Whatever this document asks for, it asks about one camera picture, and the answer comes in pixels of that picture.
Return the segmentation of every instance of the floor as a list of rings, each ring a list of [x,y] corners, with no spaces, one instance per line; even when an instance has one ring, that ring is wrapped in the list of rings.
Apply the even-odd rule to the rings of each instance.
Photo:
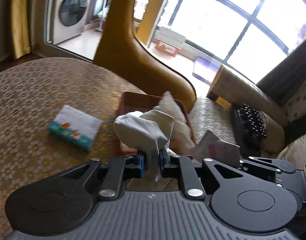
[[[22,57],[20,57],[16,60],[14,60],[14,58],[10,56],[6,60],[0,62],[0,72],[4,71],[4,70],[6,70],[10,67],[14,67],[16,65],[19,65],[19,64],[31,61],[31,60],[40,59],[40,58],[42,58],[42,57],[40,57],[36,54],[33,54],[33,53],[24,55],[24,56],[22,56]]]
[[[93,60],[101,36],[101,32],[96,32],[94,29],[92,29],[85,31],[79,36],[63,41],[57,44],[57,46]],[[151,43],[149,46],[149,51],[152,54],[154,54],[164,64],[185,76],[195,87],[197,97],[206,97],[210,86],[192,76],[194,61],[184,57],[181,54],[177,54],[176,57],[172,57],[156,50],[154,47],[155,43]]]

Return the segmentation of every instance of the yellow leather chair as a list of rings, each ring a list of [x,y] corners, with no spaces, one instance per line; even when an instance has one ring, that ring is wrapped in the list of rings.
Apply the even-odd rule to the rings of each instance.
[[[136,39],[133,10],[134,0],[112,0],[93,63],[112,70],[147,94],[162,96],[170,91],[190,111],[196,100],[194,87]]]

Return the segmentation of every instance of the silver screw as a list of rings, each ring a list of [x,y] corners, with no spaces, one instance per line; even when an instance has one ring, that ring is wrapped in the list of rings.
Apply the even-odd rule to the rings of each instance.
[[[191,197],[200,197],[203,195],[203,191],[198,188],[191,188],[187,191],[187,193]]]
[[[100,191],[100,196],[102,197],[114,197],[115,196],[115,191],[112,189],[102,189]]]

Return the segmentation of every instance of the patterned tablecloth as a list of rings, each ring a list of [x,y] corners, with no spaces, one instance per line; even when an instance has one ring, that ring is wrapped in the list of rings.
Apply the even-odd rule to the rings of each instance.
[[[0,73],[0,239],[12,230],[4,212],[10,193],[93,157],[107,162],[115,156],[113,122],[124,91],[143,93],[105,68],[72,58],[38,59]],[[49,135],[65,104],[105,120],[90,152]]]

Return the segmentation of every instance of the polka dot fabric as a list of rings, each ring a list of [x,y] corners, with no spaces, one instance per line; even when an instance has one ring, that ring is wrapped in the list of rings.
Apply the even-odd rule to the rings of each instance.
[[[0,73],[0,239],[12,231],[4,204],[13,191],[93,157],[108,162],[115,156],[113,122],[124,91],[143,93],[105,68],[72,58],[38,59]],[[104,120],[90,152],[49,134],[66,104]]]

